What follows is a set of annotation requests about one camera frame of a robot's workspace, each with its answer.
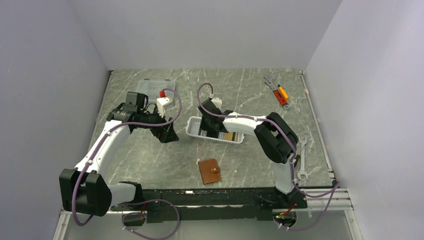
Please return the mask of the gold credit card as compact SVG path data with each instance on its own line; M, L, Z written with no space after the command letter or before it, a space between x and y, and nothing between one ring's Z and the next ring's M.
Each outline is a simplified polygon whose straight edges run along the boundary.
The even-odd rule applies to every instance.
M225 133L224 139L226 141L241 143L244 140L244 134L240 132L228 132Z

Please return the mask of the brown leather card holder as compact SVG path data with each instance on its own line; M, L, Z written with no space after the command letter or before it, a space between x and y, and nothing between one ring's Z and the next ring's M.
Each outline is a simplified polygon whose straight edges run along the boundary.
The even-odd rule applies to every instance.
M221 170L215 158L201 160L197 165L204 185L221 181Z

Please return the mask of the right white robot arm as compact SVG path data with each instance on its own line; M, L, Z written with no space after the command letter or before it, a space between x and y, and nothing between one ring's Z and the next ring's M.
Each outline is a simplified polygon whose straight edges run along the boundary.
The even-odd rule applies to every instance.
M198 106L202 117L199 130L209 138L217 139L220 133L241 133L256 137L264 154L273 162L276 203L287 208L295 201L293 160L299 138L282 117L271 112L266 116L250 116L235 111L222 112L207 99Z

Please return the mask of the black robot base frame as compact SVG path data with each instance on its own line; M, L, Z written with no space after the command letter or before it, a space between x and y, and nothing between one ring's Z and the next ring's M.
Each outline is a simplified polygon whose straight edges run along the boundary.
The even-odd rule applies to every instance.
M148 223L255 219L271 221L279 210L305 210L309 198L294 190L283 194L276 187L143 189L135 205L124 203L111 211L143 211Z

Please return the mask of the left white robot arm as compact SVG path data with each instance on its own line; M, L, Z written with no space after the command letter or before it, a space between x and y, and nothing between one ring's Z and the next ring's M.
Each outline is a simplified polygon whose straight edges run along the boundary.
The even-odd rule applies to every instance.
M59 175L62 207L65 211L86 214L90 217L104 216L116 205L125 204L131 210L144 203L141 184L121 181L109 185L102 174L109 168L117 151L137 128L148 129L160 143L179 140L174 130L175 117L166 118L166 111L175 102L167 96L168 89L159 93L153 103L144 93L129 91L125 101L115 107L106 118L103 130L86 156L72 169L64 169Z

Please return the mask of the white plastic basket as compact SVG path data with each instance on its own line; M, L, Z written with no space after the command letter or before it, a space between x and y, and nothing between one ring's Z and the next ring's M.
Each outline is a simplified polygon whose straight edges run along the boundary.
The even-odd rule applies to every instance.
M199 116L191 116L185 128L186 134L191 138L203 140L211 140L220 143L241 144L244 141L245 135L240 132L215 132L209 133L201 128L202 118Z

